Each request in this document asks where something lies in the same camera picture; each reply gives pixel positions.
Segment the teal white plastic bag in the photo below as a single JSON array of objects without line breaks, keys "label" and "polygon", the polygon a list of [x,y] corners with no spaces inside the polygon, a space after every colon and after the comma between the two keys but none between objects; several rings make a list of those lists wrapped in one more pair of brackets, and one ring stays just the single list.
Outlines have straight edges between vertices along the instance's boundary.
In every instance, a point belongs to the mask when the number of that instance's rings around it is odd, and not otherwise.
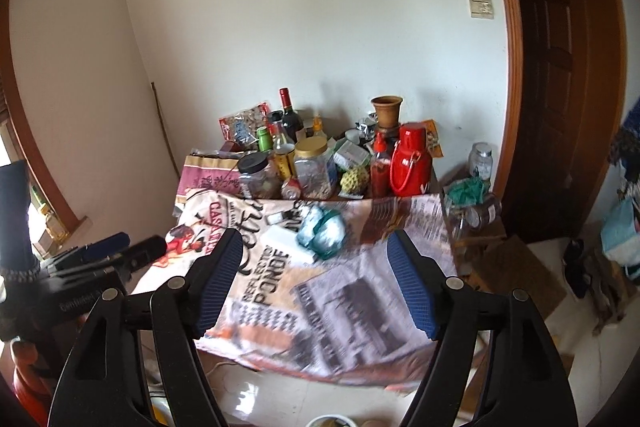
[{"label": "teal white plastic bag", "polygon": [[310,251],[314,261],[329,260],[343,249],[347,225],[337,210],[310,205],[300,210],[302,222],[296,233],[296,243]]}]

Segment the printed retro tablecloth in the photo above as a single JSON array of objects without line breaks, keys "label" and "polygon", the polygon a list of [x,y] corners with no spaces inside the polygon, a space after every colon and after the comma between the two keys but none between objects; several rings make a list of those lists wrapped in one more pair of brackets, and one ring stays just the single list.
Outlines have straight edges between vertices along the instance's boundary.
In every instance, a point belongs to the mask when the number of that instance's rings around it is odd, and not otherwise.
[{"label": "printed retro tablecloth", "polygon": [[442,272],[456,273],[442,200],[425,194],[330,207],[345,222],[345,243],[320,260],[296,239],[310,202],[194,191],[167,233],[166,255],[141,277],[137,291],[186,274],[234,228],[244,242],[243,258],[217,323],[198,349],[310,381],[411,386],[423,377],[435,345],[413,324],[386,239],[404,230]]}]

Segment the red chili sauce bottle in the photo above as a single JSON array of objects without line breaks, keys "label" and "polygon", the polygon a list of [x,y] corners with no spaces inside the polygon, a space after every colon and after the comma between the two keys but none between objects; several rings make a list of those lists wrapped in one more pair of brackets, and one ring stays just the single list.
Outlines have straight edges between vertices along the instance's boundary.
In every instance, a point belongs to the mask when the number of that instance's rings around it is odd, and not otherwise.
[{"label": "red chili sauce bottle", "polygon": [[373,198],[390,196],[390,154],[382,132],[375,135],[373,156],[370,162],[370,184]]}]

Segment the black-lid clear plastic jar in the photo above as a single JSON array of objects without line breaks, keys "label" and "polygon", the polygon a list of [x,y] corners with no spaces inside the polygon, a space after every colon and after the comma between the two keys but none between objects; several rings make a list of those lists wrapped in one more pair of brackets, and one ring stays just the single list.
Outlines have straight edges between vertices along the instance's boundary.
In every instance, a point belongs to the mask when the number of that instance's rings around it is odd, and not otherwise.
[{"label": "black-lid clear plastic jar", "polygon": [[281,180],[265,152],[253,152],[238,162],[242,195],[247,199],[275,199],[280,195]]}]

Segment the custard apple fruit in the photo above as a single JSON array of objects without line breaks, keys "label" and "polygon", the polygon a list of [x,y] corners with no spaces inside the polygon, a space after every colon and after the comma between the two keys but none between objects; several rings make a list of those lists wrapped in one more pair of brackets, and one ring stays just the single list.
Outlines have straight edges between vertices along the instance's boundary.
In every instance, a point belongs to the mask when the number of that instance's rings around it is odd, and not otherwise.
[{"label": "custard apple fruit", "polygon": [[360,197],[367,193],[369,186],[369,170],[359,166],[350,168],[341,177],[341,195],[343,197]]}]

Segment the small red-white jar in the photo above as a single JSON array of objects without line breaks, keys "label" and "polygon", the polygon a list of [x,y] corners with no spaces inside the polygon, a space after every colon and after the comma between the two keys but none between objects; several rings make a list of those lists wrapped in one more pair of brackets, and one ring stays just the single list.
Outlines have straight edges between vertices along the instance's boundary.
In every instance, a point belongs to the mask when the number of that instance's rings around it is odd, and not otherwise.
[{"label": "small red-white jar", "polygon": [[281,197],[287,200],[297,200],[303,197],[302,187],[297,179],[292,176],[281,185]]}]

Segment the clear glass jar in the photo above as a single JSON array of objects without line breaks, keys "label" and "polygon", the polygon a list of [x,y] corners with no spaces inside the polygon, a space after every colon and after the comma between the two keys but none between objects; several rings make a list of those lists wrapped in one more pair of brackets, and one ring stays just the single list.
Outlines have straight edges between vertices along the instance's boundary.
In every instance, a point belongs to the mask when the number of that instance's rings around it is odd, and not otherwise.
[{"label": "clear glass jar", "polygon": [[492,167],[494,167],[491,146],[486,142],[474,143],[469,155],[468,166],[470,176],[475,176],[475,178],[489,183]]}]

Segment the gold-lid clear plastic jar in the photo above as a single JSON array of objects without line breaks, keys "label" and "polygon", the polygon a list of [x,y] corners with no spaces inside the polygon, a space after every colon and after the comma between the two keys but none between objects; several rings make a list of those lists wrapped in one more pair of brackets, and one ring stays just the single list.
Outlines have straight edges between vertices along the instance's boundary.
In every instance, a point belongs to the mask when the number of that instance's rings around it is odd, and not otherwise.
[{"label": "gold-lid clear plastic jar", "polygon": [[314,135],[298,141],[294,165],[305,198],[326,200],[333,195],[337,173],[328,139]]}]

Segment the yellow-label sauce bottle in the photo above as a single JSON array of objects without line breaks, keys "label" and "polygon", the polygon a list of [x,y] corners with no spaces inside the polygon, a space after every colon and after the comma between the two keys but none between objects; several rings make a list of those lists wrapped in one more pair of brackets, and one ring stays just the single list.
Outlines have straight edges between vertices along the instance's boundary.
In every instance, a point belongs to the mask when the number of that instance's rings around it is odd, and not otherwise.
[{"label": "yellow-label sauce bottle", "polygon": [[272,145],[274,160],[284,182],[295,178],[294,150],[295,145],[284,130],[281,119],[271,121]]}]

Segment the green bottle cap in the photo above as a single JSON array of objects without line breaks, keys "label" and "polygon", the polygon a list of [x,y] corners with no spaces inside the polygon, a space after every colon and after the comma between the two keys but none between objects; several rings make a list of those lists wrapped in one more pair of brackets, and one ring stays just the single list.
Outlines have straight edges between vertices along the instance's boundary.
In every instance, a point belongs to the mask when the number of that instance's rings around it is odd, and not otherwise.
[{"label": "green bottle cap", "polygon": [[261,152],[273,150],[272,135],[266,126],[257,129],[257,140]]}]

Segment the peanut snack bag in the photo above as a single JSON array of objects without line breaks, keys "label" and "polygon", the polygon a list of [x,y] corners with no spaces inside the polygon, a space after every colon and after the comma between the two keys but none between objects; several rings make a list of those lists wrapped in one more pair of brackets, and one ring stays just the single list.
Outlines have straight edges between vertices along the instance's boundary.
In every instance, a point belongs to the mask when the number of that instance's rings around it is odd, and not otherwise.
[{"label": "peanut snack bag", "polygon": [[218,122],[222,137],[239,145],[253,144],[257,141],[257,130],[267,124],[269,113],[269,104],[262,102],[221,117]]}]

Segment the crumpled silver foil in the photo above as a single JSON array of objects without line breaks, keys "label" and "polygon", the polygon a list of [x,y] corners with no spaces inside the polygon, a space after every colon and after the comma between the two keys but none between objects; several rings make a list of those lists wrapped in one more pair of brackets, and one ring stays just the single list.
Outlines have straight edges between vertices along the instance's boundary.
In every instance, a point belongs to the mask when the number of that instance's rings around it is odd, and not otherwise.
[{"label": "crumpled silver foil", "polygon": [[360,139],[363,141],[374,139],[377,125],[378,121],[372,114],[364,116],[355,122],[355,128],[358,130]]}]

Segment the red-capped wine bottle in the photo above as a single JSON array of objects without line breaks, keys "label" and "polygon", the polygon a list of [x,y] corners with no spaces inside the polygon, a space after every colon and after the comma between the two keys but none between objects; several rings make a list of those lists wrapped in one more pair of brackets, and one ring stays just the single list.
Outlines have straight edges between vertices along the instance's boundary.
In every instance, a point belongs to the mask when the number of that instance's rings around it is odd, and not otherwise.
[{"label": "red-capped wine bottle", "polygon": [[304,139],[306,136],[303,119],[300,118],[300,116],[295,112],[293,108],[290,91],[288,91],[288,88],[281,88],[279,92],[283,108],[283,128],[286,134],[293,140],[293,142],[297,143],[299,140]]}]

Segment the dark brown wooden door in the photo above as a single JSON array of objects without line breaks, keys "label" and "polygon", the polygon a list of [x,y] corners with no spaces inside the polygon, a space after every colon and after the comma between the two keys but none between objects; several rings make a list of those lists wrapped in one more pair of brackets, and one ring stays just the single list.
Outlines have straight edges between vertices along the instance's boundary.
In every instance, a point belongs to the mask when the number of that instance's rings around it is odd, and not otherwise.
[{"label": "dark brown wooden door", "polygon": [[608,171],[626,89],[622,0],[504,0],[510,86],[498,180],[506,233],[579,233]]}]

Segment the wall light switch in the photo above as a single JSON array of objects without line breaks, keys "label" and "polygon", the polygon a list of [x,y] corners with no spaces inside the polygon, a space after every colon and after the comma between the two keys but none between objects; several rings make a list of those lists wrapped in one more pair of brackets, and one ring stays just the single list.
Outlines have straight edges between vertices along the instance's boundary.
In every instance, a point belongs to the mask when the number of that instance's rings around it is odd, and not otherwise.
[{"label": "wall light switch", "polygon": [[470,17],[479,20],[492,20],[495,17],[492,0],[469,0]]}]

